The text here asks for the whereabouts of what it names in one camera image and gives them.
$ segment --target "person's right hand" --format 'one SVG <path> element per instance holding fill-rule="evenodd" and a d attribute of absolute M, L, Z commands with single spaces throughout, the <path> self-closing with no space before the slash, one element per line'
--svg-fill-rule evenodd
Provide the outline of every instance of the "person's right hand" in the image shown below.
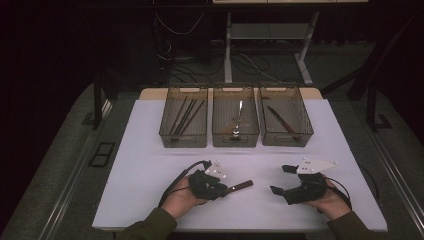
<path fill-rule="evenodd" d="M 327 185 L 330 187 L 335 187 L 335 185 L 328 179 Z M 352 211 L 345 203 L 345 201 L 343 201 L 343 199 L 339 195 L 337 195 L 330 189 L 327 189 L 324 196 L 322 196 L 320 199 L 306 202 L 306 204 L 317 208 L 319 211 L 324 213 L 330 220 L 335 220 Z"/>
<path fill-rule="evenodd" d="M 193 195 L 188 177 L 181 179 L 173 190 L 176 191 L 171 191 L 161 208 L 167 211 L 175 219 L 185 215 L 192 207 L 207 202 L 207 200 L 198 199 Z"/>

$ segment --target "plastic container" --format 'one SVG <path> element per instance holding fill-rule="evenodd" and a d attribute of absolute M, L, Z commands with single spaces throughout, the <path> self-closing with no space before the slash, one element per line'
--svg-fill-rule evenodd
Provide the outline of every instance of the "plastic container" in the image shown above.
<path fill-rule="evenodd" d="M 258 108 L 265 146 L 305 147 L 314 134 L 296 83 L 261 82 Z"/>
<path fill-rule="evenodd" d="M 208 87 L 209 84 L 169 86 L 159 130 L 165 148 L 207 146 Z"/>
<path fill-rule="evenodd" d="M 213 85 L 214 147 L 256 147 L 259 122 L 251 83 Z"/>

